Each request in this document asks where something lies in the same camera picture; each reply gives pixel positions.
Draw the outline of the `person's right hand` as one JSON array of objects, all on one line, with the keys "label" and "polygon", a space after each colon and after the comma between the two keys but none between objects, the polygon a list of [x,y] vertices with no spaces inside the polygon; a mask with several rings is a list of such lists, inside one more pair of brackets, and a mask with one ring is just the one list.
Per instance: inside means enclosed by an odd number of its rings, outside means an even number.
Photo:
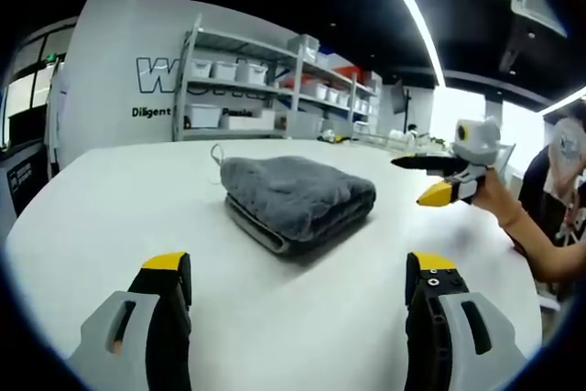
[{"label": "person's right hand", "polygon": [[511,195],[493,168],[486,171],[472,197],[472,204],[490,212],[503,229],[511,227],[523,211],[520,202]]}]

